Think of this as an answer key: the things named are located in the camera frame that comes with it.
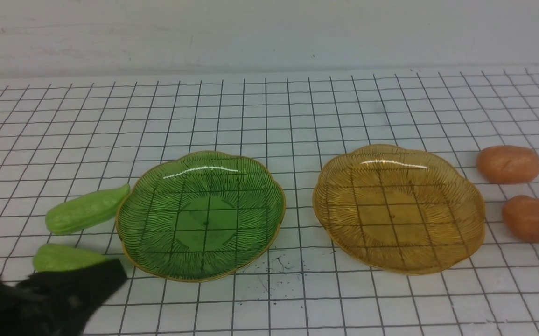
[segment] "potato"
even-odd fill
[[[502,208],[502,218],[520,240],[539,243],[539,199],[518,195],[510,198]]]
[[[539,156],[525,147],[488,147],[476,156],[476,169],[491,183],[527,183],[539,174]]]

